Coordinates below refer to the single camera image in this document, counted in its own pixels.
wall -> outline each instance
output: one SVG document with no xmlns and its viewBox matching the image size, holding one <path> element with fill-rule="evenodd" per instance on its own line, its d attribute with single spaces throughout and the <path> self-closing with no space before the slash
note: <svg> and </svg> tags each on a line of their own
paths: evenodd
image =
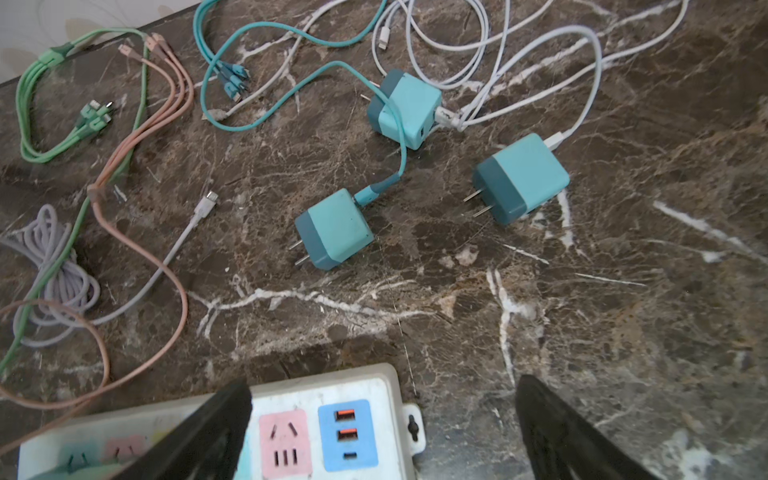
<svg viewBox="0 0 768 480">
<path fill-rule="evenodd" d="M 0 0 L 0 81 L 24 73 L 38 55 L 51 46 L 96 28 L 142 26 L 197 3 L 197 0 Z"/>
</svg>

socket hole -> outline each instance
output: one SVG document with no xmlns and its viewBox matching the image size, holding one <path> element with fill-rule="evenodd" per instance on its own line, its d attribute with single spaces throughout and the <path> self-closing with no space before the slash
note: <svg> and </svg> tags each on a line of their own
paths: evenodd
<svg viewBox="0 0 768 480">
<path fill-rule="evenodd" d="M 339 410 L 335 414 L 336 421 L 337 422 L 344 422 L 346 420 L 354 420 L 355 419 L 355 411 L 354 410 Z"/>
<path fill-rule="evenodd" d="M 352 442 L 357 440 L 357 429 L 339 430 L 336 433 L 336 438 L 339 442 Z"/>
</svg>

power strip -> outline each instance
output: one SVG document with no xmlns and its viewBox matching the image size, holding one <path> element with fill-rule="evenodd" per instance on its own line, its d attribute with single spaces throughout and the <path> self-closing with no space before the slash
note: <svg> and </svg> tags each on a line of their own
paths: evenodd
<svg viewBox="0 0 768 480">
<path fill-rule="evenodd" d="M 419 407 L 403 404 L 388 363 L 254 386 L 235 480 L 415 480 L 426 447 Z M 75 419 L 21 446 L 18 480 L 53 468 L 127 462 L 210 395 Z"/>
</svg>

marble surface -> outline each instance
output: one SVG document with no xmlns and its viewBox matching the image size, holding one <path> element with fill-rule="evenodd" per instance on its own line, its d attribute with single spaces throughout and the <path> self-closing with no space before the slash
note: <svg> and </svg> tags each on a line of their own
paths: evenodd
<svg viewBox="0 0 768 480">
<path fill-rule="evenodd" d="M 255 19 L 296 24 L 323 2 L 226 0 L 208 22 L 217 47 Z M 522 18 L 543 2 L 515 2 Z M 420 0 L 418 19 L 435 40 L 478 35 L 463 2 Z M 495 28 L 503 3 L 488 2 Z M 662 32 L 679 4 L 661 0 L 557 0 L 510 39 L 509 51 L 571 23 L 606 31 L 607 51 Z M 315 35 L 340 40 L 363 28 L 375 2 L 355 0 L 327 14 Z M 630 15 L 632 22 L 621 23 Z M 204 71 L 191 34 L 192 12 L 154 28 L 199 81 Z M 409 66 L 402 21 L 382 55 Z M 239 54 L 281 32 L 252 31 Z M 232 121 L 257 118 L 321 62 L 340 59 L 381 78 L 368 41 L 329 50 L 303 45 L 290 77 Z M 587 49 L 527 78 L 515 77 L 567 48 L 538 49 L 488 103 L 503 107 L 554 84 L 591 61 Z M 288 42 L 245 60 L 260 84 Z M 418 43 L 427 72 L 447 77 L 466 56 L 438 55 Z M 486 78 L 491 49 L 477 79 Z M 696 0 L 666 42 L 607 70 L 584 126 L 557 156 L 571 185 L 509 227 L 472 217 L 464 204 L 472 168 L 532 131 L 568 128 L 589 80 L 514 114 L 440 131 L 409 153 L 403 181 L 365 209 L 376 239 L 324 273 L 293 262 L 293 219 L 346 187 L 384 178 L 396 145 L 366 122 L 364 87 L 331 71 L 255 130 L 231 134 L 200 119 L 145 141 L 107 216 L 157 255 L 182 231 L 209 189 L 220 205 L 174 261 L 190 291 L 189 326 L 155 368 L 100 399 L 105 411 L 213 392 L 246 376 L 252 384 L 390 362 L 403 398 L 423 409 L 429 436 L 415 459 L 420 478 L 532 478 L 514 412 L 513 376 L 534 373 L 608 438 L 662 478 L 759 478 L 768 469 L 768 4 Z M 86 101 L 112 100 L 114 123 L 47 165 L 18 155 L 13 84 L 0 89 L 0 227 L 20 226 L 45 202 L 74 219 L 84 185 L 130 128 L 138 68 L 116 44 L 58 66 L 38 86 L 35 137 L 52 145 Z M 164 98 L 157 78 L 151 101 Z M 470 91 L 448 93 L 457 108 Z M 218 85 L 211 107 L 228 103 Z M 75 244 L 81 265 L 104 289 L 92 315 L 128 299 L 152 269 L 88 217 Z M 23 294 L 34 271 L 0 250 L 0 303 Z M 289 291 L 282 301 L 276 293 Z M 304 296 L 320 292 L 311 299 Z M 246 305 L 223 310 L 247 298 Z M 169 282 L 138 308 L 101 327 L 114 378 L 165 343 L 179 314 Z M 11 342 L 10 326 L 0 346 Z M 59 347 L 23 349 L 3 379 L 25 396 L 63 399 L 93 389 L 101 375 L 87 334 Z M 0 442 L 53 418 L 0 402 Z M 15 475 L 15 456 L 2 459 Z"/>
</svg>

charger prong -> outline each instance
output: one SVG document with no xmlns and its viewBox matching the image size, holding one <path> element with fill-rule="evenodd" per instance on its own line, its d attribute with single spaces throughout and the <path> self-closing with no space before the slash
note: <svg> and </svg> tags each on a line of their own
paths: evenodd
<svg viewBox="0 0 768 480">
<path fill-rule="evenodd" d="M 493 205 L 488 205 L 486 208 L 484 208 L 484 209 L 480 210 L 478 213 L 476 213 L 476 214 L 472 215 L 472 217 L 473 217 L 473 218 L 474 218 L 474 217 L 480 217 L 482 214 L 484 214 L 484 213 L 485 213 L 485 212 L 487 212 L 488 210 L 492 209 L 493 207 L 494 207 Z"/>
<path fill-rule="evenodd" d="M 477 196 L 478 196 L 479 194 L 481 194 L 481 193 L 482 193 L 482 189 L 480 189 L 480 190 L 477 190 L 476 192 L 472 192 L 472 194 L 471 194 L 469 197 L 466 197 L 466 198 L 465 198 L 464 200 L 462 200 L 462 201 L 464 201 L 464 202 L 469 202 L 471 199 L 473 199 L 473 198 L 477 197 Z"/>
</svg>

